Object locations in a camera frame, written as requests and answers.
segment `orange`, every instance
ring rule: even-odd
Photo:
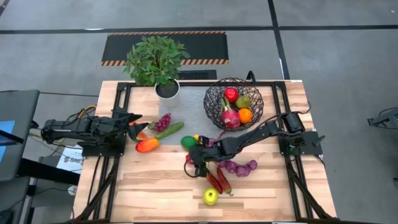
[[[241,120],[241,123],[248,123],[251,121],[251,111],[247,108],[243,108],[239,110],[239,119]]]

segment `yellow apple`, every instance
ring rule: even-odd
[[[213,187],[207,188],[203,194],[203,201],[207,205],[214,205],[218,200],[218,192]]]

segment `white pot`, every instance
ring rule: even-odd
[[[159,97],[160,103],[163,104],[165,107],[168,107],[168,108],[172,108],[172,107],[177,106],[179,101],[180,101],[180,94],[179,94],[180,93],[180,84],[179,84],[179,82],[176,79],[174,81],[178,85],[178,90],[177,90],[177,93],[174,96],[170,97],[170,98],[163,98],[163,97],[161,97],[161,96],[159,96],[157,94],[157,92],[156,92],[157,83],[155,84],[155,88],[154,88],[157,97]]]

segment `green zucchini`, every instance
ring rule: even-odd
[[[178,122],[178,123],[172,124],[168,128],[166,128],[165,130],[163,130],[161,133],[157,133],[155,138],[157,138],[157,139],[165,138],[165,137],[167,137],[167,136],[169,136],[171,134],[176,133],[182,127],[184,127],[184,122]]]

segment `potted plant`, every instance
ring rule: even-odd
[[[168,37],[142,37],[142,42],[132,46],[127,54],[124,73],[130,74],[138,85],[155,86],[160,101],[167,107],[178,103],[180,84],[178,68],[181,56],[190,58],[183,51],[184,45]]]

